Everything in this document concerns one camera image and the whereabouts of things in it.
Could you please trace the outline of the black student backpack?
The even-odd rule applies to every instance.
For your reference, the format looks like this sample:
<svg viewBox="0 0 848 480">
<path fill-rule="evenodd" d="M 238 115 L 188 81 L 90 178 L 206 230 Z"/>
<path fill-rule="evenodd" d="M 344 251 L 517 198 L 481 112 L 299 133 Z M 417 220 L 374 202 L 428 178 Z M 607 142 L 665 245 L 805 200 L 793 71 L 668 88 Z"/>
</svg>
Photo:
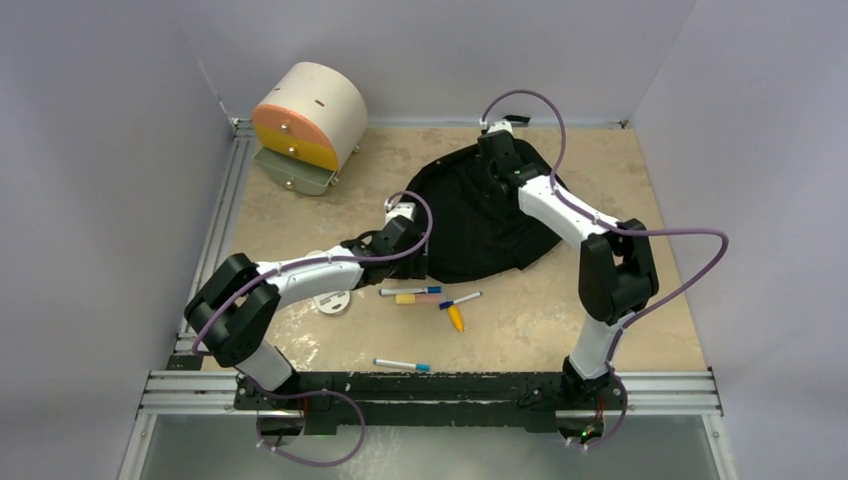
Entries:
<svg viewBox="0 0 848 480">
<path fill-rule="evenodd" d="M 425 165 L 406 186 L 430 206 L 427 275 L 445 284 L 523 270 L 561 238 L 494 194 L 487 163 L 472 144 Z"/>
</svg>

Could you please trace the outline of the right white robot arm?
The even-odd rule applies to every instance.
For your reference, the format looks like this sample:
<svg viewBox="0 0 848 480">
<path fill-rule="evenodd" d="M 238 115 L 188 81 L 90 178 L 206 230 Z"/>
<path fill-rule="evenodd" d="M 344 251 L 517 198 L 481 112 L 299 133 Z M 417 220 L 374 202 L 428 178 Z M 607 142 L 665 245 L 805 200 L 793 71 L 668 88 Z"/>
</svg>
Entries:
<svg viewBox="0 0 848 480">
<path fill-rule="evenodd" d="M 477 143 L 494 192 L 579 254 L 577 290 L 586 317 L 564 360 L 561 392 L 569 404 L 584 407 L 611 380 L 626 322 L 658 293 L 645 226 L 637 219 L 621 222 L 563 188 L 552 169 L 519 155 L 507 130 L 490 128 Z"/>
</svg>

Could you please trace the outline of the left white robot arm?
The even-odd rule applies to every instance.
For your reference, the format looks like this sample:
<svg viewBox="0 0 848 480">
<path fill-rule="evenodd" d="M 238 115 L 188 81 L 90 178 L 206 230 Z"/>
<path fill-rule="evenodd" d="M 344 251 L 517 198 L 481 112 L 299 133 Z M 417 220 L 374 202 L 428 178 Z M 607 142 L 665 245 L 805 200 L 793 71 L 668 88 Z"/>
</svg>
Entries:
<svg viewBox="0 0 848 480">
<path fill-rule="evenodd" d="M 389 278 L 421 277 L 432 227 L 432 222 L 420 225 L 398 216 L 380 230 L 298 259 L 254 262 L 243 253 L 231 255 L 184 309 L 196 333 L 194 352 L 251 378 L 272 408 L 289 407 L 298 395 L 296 370 L 265 339 L 277 310 Z"/>
</svg>

